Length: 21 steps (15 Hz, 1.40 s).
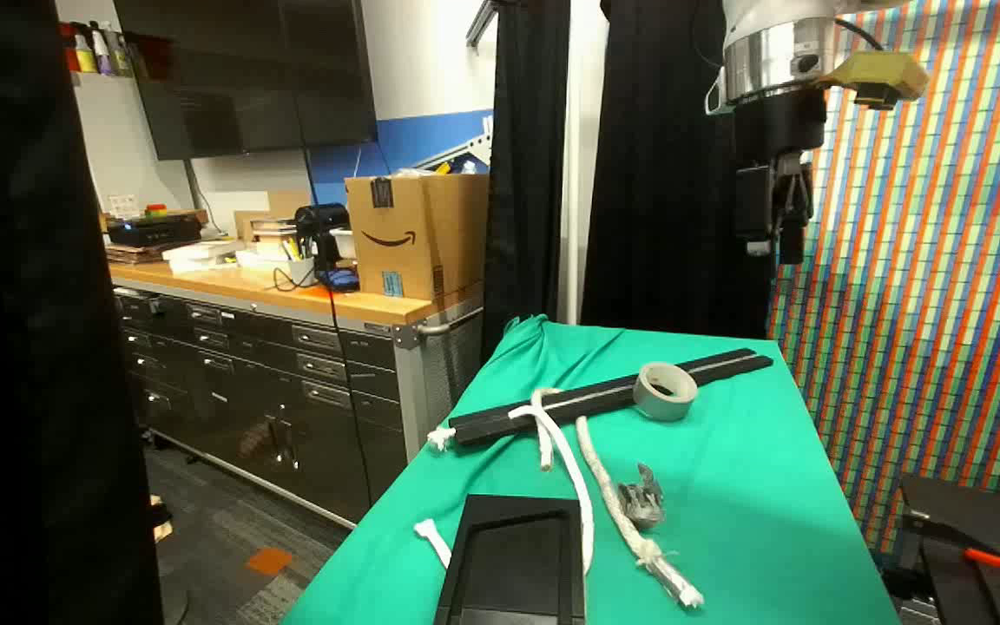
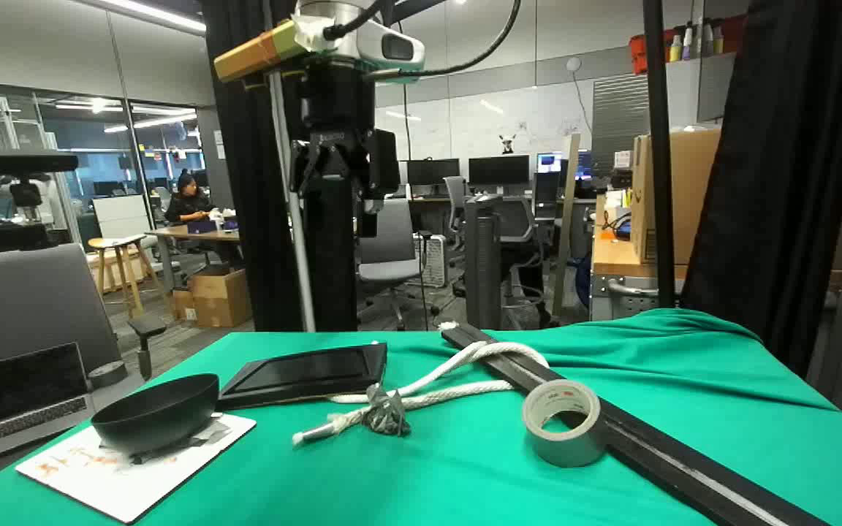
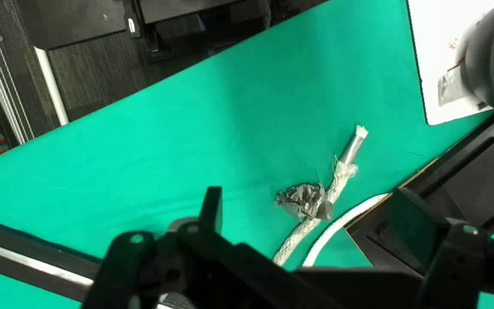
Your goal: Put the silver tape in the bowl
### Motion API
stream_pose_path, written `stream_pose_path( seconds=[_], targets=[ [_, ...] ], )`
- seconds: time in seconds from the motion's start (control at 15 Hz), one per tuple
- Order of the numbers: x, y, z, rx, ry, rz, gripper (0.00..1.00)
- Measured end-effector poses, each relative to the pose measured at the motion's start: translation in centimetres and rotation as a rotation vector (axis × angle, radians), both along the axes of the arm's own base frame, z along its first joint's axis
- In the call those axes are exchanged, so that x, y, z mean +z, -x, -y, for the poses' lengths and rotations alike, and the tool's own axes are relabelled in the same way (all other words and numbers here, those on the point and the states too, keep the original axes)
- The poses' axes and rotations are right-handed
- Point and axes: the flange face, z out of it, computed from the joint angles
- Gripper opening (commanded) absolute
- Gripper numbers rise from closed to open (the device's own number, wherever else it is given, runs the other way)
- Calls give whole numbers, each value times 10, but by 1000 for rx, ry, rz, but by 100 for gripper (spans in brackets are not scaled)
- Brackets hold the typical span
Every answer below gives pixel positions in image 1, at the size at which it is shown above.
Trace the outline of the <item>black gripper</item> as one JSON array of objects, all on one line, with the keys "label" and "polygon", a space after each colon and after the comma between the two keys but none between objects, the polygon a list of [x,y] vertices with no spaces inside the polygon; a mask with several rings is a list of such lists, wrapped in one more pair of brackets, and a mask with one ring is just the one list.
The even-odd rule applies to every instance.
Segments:
[{"label": "black gripper", "polygon": [[766,258],[781,236],[781,262],[806,258],[811,220],[811,166],[806,152],[822,142],[825,105],[819,87],[792,87],[748,100],[735,123],[735,236],[751,258]]}]

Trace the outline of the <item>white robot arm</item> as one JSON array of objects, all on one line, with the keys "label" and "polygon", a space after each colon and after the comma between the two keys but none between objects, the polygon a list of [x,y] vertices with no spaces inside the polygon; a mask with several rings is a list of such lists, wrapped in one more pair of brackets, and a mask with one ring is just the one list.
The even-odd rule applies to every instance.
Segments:
[{"label": "white robot arm", "polygon": [[748,258],[800,263],[811,220],[811,166],[822,142],[833,11],[822,0],[721,0],[721,68],[707,116],[734,117],[734,230]]}]

